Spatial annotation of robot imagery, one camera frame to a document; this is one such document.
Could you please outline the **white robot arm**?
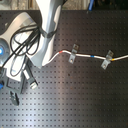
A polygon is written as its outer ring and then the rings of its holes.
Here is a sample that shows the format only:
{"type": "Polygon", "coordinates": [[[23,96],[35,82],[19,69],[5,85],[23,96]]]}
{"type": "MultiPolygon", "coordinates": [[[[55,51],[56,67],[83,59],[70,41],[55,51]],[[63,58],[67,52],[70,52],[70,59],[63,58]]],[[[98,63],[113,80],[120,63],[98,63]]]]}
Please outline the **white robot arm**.
{"type": "Polygon", "coordinates": [[[27,61],[38,68],[51,61],[53,42],[63,0],[36,0],[41,13],[42,23],[38,25],[27,13],[21,12],[7,24],[5,32],[0,35],[0,86],[9,89],[11,102],[18,106],[18,94],[22,89],[8,86],[13,79],[24,85],[27,80],[35,89],[38,84],[34,79],[27,61]]]}

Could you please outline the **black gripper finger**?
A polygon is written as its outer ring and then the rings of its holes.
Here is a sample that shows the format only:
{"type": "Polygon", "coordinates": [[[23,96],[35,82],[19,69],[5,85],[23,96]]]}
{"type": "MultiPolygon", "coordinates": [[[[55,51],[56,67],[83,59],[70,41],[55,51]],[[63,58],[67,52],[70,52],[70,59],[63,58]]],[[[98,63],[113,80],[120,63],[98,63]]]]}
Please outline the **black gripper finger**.
{"type": "Polygon", "coordinates": [[[30,68],[26,67],[25,70],[23,71],[23,73],[24,73],[24,75],[25,75],[25,77],[26,77],[26,79],[30,85],[30,88],[35,89],[38,86],[38,84],[37,84],[35,78],[33,77],[30,68]]]}
{"type": "Polygon", "coordinates": [[[16,93],[10,92],[10,100],[13,105],[18,105],[19,104],[19,98],[16,93]]]}

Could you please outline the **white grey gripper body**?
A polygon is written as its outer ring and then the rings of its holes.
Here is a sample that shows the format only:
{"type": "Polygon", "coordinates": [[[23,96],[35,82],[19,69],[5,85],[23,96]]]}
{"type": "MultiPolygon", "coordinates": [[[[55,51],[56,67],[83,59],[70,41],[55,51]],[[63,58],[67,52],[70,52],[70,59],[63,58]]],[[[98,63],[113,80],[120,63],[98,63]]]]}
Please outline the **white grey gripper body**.
{"type": "Polygon", "coordinates": [[[0,35],[0,73],[20,82],[28,56],[39,48],[39,27],[26,12],[17,14],[0,35]]]}

